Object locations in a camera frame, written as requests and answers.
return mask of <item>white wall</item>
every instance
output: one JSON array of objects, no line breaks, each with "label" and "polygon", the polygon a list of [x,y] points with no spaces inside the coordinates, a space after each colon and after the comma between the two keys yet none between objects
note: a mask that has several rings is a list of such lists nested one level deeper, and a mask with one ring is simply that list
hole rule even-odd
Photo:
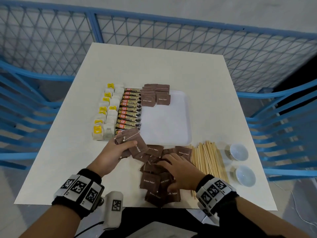
[{"label": "white wall", "polygon": [[317,33],[317,0],[23,0]]}]

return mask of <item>small white cup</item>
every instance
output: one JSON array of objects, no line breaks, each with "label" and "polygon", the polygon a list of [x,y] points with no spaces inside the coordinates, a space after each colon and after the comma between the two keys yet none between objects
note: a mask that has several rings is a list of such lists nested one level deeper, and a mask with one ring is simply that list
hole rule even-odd
[{"label": "small white cup", "polygon": [[240,165],[234,172],[236,179],[241,185],[252,187],[256,183],[256,176],[253,171],[245,166]]},{"label": "small white cup", "polygon": [[249,157],[249,152],[243,144],[232,144],[230,146],[230,154],[238,161],[245,161]]}]

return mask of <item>white table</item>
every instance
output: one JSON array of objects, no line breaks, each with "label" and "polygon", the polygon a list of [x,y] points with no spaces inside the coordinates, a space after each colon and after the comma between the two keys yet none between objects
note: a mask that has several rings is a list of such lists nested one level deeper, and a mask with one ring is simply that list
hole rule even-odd
[{"label": "white table", "polygon": [[[85,168],[105,146],[91,137],[93,116],[105,85],[124,83],[142,87],[146,83],[170,84],[189,97],[192,144],[210,140],[221,150],[242,143],[249,159],[245,164],[256,174],[248,188],[230,178],[240,196],[266,209],[276,210],[259,156],[244,118],[223,56],[93,43],[58,112],[55,121],[18,194],[15,204],[49,205],[54,192],[71,175]],[[121,191],[123,206],[146,207],[146,190],[139,189],[142,162],[123,159],[102,179],[104,194]],[[175,208],[198,208],[189,191],[181,190]]]}]

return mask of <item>hand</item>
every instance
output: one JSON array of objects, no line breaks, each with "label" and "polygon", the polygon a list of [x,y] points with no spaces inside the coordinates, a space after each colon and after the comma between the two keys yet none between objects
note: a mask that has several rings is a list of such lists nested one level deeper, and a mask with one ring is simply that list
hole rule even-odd
[{"label": "hand", "polygon": [[109,174],[120,161],[122,152],[137,145],[137,141],[132,140],[122,144],[116,144],[114,138],[103,148],[97,158],[88,165],[87,169],[97,173],[102,178]]},{"label": "hand", "polygon": [[177,189],[196,190],[200,180],[205,177],[205,174],[189,163],[184,157],[179,157],[177,154],[164,155],[166,161],[159,161],[157,164],[167,169],[176,179],[175,183],[170,184],[167,188],[168,192]]}]

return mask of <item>white tray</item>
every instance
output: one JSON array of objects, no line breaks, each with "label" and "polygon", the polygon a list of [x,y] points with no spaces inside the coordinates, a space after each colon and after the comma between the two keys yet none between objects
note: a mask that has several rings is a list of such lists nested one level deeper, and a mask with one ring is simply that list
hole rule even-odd
[{"label": "white tray", "polygon": [[187,95],[170,90],[170,105],[142,106],[140,134],[146,144],[187,146],[192,142]]}]

